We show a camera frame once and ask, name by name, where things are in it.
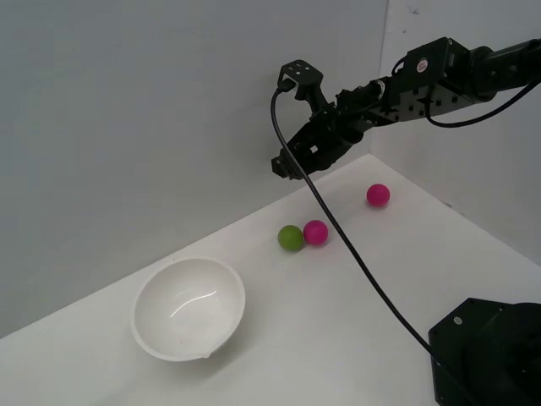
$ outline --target white table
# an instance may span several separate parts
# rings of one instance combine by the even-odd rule
[[[363,202],[378,182],[392,193],[382,211]],[[468,297],[541,302],[541,268],[374,157],[318,185],[383,288],[425,337]],[[301,189],[5,337],[0,404],[435,404],[429,356],[336,233],[322,249],[288,254],[278,246],[281,226],[314,218],[324,219]],[[149,274],[180,255],[228,262],[244,281],[247,304],[237,333],[217,354],[173,364],[137,346],[128,313]]]

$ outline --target magenta ball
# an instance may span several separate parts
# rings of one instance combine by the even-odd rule
[[[373,184],[366,192],[366,200],[373,207],[383,207],[391,198],[391,192],[384,184]]]
[[[304,226],[303,234],[308,244],[322,245],[329,237],[329,228],[320,220],[312,220]]]

